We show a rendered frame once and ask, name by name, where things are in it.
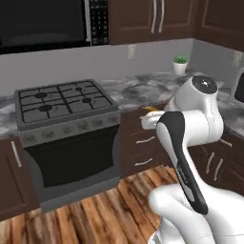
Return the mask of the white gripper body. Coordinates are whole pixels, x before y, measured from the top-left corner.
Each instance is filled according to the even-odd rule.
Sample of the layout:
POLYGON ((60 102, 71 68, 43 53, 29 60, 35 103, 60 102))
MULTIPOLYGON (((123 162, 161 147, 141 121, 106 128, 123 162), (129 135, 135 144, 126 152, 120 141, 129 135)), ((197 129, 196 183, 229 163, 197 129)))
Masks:
POLYGON ((153 130, 156 128, 158 121, 164 114, 164 111, 148 112, 141 118, 141 126, 144 130, 153 130))

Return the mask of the dark wood drawer front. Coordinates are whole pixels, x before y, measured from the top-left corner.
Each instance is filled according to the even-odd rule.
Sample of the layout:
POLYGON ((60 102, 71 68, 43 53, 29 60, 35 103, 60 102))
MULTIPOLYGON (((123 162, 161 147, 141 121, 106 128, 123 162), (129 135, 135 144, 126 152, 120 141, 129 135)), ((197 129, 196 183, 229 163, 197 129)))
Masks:
POLYGON ((151 153, 156 146, 157 138, 154 131, 140 130, 122 134, 121 147, 125 154, 151 153))
POLYGON ((169 166, 170 159, 165 152, 139 152, 121 158, 121 177, 144 172, 158 165, 169 166))
POLYGON ((144 109, 137 109, 132 111, 124 111, 121 113, 121 128, 124 131, 135 132, 142 129, 141 118, 146 115, 148 111, 144 109))

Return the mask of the green plant in white pot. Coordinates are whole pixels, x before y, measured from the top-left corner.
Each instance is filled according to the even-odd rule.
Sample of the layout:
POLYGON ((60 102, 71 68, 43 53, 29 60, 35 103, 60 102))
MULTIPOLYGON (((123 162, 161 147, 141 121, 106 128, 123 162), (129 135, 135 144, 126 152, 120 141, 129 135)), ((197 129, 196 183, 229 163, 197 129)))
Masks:
POLYGON ((184 75, 189 59, 183 55, 177 55, 173 58, 173 70, 176 75, 184 75))

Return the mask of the black oven door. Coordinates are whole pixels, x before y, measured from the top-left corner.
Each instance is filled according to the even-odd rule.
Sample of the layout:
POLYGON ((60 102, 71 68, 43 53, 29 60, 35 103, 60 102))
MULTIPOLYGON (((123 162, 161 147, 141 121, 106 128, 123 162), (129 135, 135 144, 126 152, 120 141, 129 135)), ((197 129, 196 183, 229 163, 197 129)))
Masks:
POLYGON ((26 148, 42 204, 103 192, 120 179, 117 125, 26 148))

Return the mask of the grey stove with hob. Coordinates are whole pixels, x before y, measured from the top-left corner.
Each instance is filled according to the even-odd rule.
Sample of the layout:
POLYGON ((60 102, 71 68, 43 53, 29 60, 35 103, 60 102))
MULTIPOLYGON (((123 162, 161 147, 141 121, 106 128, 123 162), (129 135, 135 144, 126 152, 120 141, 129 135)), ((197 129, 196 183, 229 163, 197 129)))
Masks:
MULTIPOLYGON (((118 105, 92 79, 18 90, 14 105, 25 155, 28 147, 120 126, 118 105)), ((49 212, 95 194, 69 201, 39 202, 41 209, 49 212)))

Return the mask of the dark wood base cupboard run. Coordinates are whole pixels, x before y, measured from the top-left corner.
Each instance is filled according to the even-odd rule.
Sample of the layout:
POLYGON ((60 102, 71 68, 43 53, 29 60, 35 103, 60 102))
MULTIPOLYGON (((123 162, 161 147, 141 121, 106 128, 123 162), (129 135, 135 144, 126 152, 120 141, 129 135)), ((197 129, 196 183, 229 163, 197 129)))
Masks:
POLYGON ((211 186, 230 190, 244 196, 244 137, 231 132, 224 132, 222 139, 231 142, 229 147, 220 141, 190 147, 190 155, 201 178, 211 186), (206 165, 209 156, 214 152, 210 173, 206 174, 206 165), (214 170, 223 158, 223 164, 219 170, 217 181, 214 181, 214 170))

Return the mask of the white and black appliance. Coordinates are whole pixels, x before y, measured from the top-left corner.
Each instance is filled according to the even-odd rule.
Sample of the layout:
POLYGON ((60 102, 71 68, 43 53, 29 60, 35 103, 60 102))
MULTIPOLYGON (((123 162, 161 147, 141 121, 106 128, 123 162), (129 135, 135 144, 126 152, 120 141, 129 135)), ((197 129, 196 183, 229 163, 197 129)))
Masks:
POLYGON ((237 72, 231 91, 231 100, 244 106, 244 67, 237 72))

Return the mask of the black microwave oven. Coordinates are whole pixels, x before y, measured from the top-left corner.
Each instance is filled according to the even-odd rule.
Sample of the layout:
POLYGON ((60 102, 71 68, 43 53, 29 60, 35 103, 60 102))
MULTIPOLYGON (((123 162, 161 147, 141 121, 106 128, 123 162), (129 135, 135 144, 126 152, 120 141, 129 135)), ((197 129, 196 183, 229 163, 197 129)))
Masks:
POLYGON ((108 43, 108 0, 0 0, 0 54, 108 43))

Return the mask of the dark wood base cupboard door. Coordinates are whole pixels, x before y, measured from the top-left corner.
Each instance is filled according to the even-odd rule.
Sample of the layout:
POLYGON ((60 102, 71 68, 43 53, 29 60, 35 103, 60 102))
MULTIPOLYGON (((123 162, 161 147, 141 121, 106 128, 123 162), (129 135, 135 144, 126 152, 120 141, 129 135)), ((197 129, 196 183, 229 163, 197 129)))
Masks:
POLYGON ((0 139, 0 222, 39 207, 20 139, 16 136, 0 139), (21 168, 16 163, 11 141, 15 142, 21 168))

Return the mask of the white wall socket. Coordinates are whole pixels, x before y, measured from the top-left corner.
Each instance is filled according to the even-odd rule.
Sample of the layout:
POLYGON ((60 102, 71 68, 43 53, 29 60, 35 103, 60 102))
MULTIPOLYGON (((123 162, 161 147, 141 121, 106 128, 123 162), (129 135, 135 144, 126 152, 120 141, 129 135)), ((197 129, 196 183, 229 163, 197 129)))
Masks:
POLYGON ((243 53, 241 51, 234 52, 234 65, 236 67, 238 67, 239 64, 241 63, 242 56, 243 56, 243 53))
POLYGON ((129 60, 133 60, 136 55, 136 45, 130 44, 128 48, 129 48, 129 54, 128 54, 129 60))

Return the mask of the dark wood wall cupboard door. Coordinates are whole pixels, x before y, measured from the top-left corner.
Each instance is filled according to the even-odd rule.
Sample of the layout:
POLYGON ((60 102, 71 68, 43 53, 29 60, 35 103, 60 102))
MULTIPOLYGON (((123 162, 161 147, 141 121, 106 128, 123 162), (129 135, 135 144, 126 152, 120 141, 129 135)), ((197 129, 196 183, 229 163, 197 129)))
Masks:
POLYGON ((109 0, 110 44, 151 42, 153 0, 109 0))
MULTIPOLYGON (((161 17, 161 0, 159 0, 161 17)), ((165 0, 165 15, 160 40, 188 38, 193 32, 195 0, 165 0)))

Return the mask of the dark wood corner wall cupboard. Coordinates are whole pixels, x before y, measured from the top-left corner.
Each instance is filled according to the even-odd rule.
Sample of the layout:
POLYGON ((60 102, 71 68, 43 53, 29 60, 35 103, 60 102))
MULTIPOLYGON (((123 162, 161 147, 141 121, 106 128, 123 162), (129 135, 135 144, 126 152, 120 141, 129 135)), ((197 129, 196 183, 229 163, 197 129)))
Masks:
POLYGON ((244 0, 197 0, 194 38, 244 52, 244 0))

